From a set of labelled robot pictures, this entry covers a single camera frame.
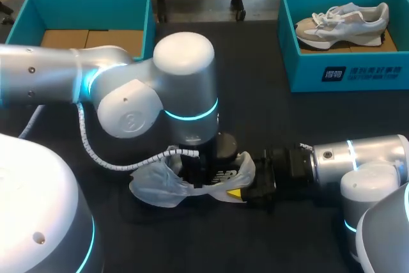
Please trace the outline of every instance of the cable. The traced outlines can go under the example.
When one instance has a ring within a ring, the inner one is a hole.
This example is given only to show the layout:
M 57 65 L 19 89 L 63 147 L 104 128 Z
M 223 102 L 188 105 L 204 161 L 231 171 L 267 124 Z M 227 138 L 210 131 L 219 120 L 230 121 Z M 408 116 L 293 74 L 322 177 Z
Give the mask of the cable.
M 35 124 L 37 117 L 40 115 L 41 111 L 43 110 L 45 106 L 44 105 L 39 105 L 33 115 L 30 117 L 30 120 L 28 121 L 26 127 L 24 128 L 23 132 L 19 135 L 19 139 L 25 139 L 28 133 L 31 130 L 31 127 Z
M 88 153 L 88 155 L 100 166 L 102 166 L 105 169 L 110 169 L 112 171 L 133 171 L 137 168 L 140 168 L 141 166 L 145 166 L 147 164 L 151 164 L 152 162 L 159 161 L 163 157 L 168 157 L 168 156 L 173 156 L 173 155 L 184 155 L 184 156 L 189 156 L 193 158 L 198 158 L 199 157 L 199 151 L 197 150 L 167 150 L 165 152 L 162 152 L 158 155 L 155 155 L 153 157 L 150 157 L 149 159 L 143 160 L 141 162 L 131 164 L 129 166 L 115 166 L 114 164 L 110 164 L 104 160 L 102 160 L 91 148 L 91 145 L 89 145 L 88 142 L 88 137 L 86 133 L 86 128 L 85 128 L 85 112 L 84 112 L 84 107 L 82 104 L 77 104 L 77 109 L 78 109 L 78 117 L 79 117 L 79 130 L 81 132 L 81 139 L 82 139 L 82 144 L 84 145 L 84 149 Z

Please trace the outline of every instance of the logo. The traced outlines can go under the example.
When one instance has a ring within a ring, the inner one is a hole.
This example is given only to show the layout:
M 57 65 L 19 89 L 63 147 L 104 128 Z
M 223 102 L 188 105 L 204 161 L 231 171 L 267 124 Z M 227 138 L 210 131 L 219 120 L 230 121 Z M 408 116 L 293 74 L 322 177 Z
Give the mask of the logo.
M 401 66 L 372 66 L 372 67 L 353 67 L 348 76 L 349 81 L 358 80 L 391 80 L 397 79 L 402 72 Z
M 306 145 L 306 144 L 304 144 L 304 143 L 300 143 L 300 147 L 303 148 L 303 149 L 305 149 L 305 150 L 309 150 L 309 151 L 311 151 L 311 152 L 314 151 L 314 148 L 313 148 L 312 146 Z
M 324 70 L 322 82 L 341 81 L 344 77 L 346 66 L 328 66 Z
M 237 171 L 218 171 L 215 178 L 212 179 L 212 183 L 225 182 L 236 175 Z
M 120 127 L 124 132 L 135 132 L 145 125 L 145 119 L 140 111 L 124 114 L 120 118 Z

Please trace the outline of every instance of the white sneaker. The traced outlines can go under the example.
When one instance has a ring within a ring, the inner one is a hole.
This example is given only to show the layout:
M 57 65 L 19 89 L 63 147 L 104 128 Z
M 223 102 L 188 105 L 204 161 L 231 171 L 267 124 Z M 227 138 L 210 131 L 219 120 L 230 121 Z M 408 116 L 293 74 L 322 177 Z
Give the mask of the white sneaker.
M 372 8 L 362 8 L 348 3 L 334 6 L 326 14 L 313 13 L 295 25 L 301 41 L 317 49 L 329 49 L 338 41 L 349 41 L 363 46 L 380 46 L 381 35 L 389 21 L 386 3 Z

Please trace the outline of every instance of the transparent plastic bag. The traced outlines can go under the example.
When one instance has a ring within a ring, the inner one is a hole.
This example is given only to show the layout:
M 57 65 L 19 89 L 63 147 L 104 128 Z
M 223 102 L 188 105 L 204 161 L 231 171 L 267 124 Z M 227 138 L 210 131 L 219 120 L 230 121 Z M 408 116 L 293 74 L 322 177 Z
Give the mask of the transparent plastic bag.
M 177 147 L 170 146 L 168 150 L 175 148 Z M 239 154 L 234 164 L 240 167 L 235 176 L 215 185 L 194 189 L 192 184 L 178 176 L 181 169 L 180 156 L 166 157 L 134 171 L 129 189 L 141 201 L 166 208 L 176 207 L 187 196 L 203 194 L 209 194 L 220 201 L 241 202 L 229 197 L 226 191 L 250 185 L 256 174 L 256 166 L 247 152 Z

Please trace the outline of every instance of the teal box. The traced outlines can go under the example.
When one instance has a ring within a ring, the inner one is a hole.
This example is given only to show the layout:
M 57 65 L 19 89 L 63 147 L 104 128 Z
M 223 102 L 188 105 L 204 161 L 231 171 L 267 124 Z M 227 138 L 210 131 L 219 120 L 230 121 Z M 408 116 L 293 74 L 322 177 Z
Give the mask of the teal box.
M 6 44 L 39 46 L 47 29 L 143 30 L 141 56 L 134 59 L 153 55 L 151 0 L 25 0 Z
M 389 33 L 397 52 L 302 54 L 294 25 L 347 3 L 389 5 Z M 292 92 L 366 91 L 409 89 L 408 0 L 281 0 L 278 37 Z M 329 82 L 325 74 L 338 75 Z

